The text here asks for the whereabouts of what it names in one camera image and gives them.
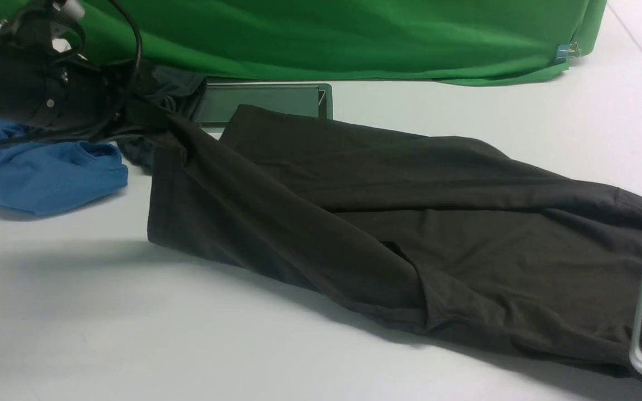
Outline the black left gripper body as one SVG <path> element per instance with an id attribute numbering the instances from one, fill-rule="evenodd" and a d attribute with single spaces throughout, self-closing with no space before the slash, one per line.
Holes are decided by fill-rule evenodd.
<path id="1" fill-rule="evenodd" d="M 168 114 L 141 94 L 142 64 L 96 66 L 0 39 L 0 120 L 31 131 L 26 140 L 114 140 L 161 135 Z"/>

